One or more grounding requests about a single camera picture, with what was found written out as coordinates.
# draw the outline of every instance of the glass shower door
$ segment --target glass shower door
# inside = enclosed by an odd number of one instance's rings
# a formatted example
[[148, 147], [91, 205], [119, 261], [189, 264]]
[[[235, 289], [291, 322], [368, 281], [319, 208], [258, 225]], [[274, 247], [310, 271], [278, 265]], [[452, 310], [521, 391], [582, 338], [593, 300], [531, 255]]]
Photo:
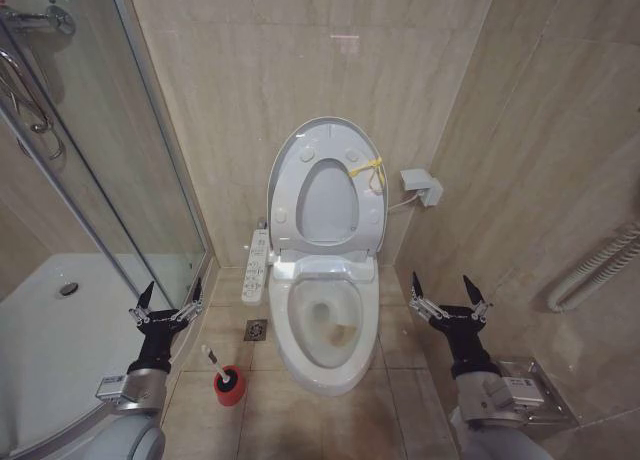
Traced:
[[114, 0], [2, 1], [3, 100], [136, 289], [179, 307], [206, 242]]

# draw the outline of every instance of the toilet lid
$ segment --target toilet lid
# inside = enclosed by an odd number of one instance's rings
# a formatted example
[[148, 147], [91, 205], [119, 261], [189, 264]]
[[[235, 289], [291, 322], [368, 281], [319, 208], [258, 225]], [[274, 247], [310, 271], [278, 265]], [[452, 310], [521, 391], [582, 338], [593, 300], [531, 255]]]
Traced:
[[378, 251], [386, 224], [384, 168], [357, 169], [379, 157], [362, 130], [346, 120], [319, 118], [298, 128], [280, 150], [269, 179], [269, 230], [276, 254]]

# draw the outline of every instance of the toilet bowl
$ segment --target toilet bowl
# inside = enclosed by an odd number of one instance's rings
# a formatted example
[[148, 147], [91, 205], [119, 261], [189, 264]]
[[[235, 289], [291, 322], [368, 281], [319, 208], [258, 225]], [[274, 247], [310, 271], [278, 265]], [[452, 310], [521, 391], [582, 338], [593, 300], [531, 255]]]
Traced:
[[363, 377], [378, 331], [376, 253], [387, 187], [380, 156], [339, 118], [305, 123], [285, 142], [269, 179], [272, 331], [292, 376], [323, 395]]

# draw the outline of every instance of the electrical cord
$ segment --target electrical cord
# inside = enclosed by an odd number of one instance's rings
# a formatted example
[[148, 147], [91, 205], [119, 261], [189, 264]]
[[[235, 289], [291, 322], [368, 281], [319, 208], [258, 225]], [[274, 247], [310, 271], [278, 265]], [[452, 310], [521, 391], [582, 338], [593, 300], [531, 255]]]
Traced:
[[415, 195], [413, 195], [411, 198], [405, 200], [404, 202], [400, 202], [400, 203], [396, 203], [395, 205], [390, 206], [389, 208], [387, 208], [387, 212], [390, 212], [391, 210], [401, 207], [403, 205], [407, 205], [408, 203], [413, 202], [414, 200], [416, 200], [418, 198], [418, 194], [416, 193]]

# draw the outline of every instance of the shower enclosure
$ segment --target shower enclosure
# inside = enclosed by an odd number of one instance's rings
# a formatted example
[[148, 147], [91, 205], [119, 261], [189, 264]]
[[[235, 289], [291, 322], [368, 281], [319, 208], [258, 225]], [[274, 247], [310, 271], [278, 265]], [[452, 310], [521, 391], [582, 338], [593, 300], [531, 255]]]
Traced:
[[42, 456], [214, 258], [130, 0], [0, 0], [0, 458]]

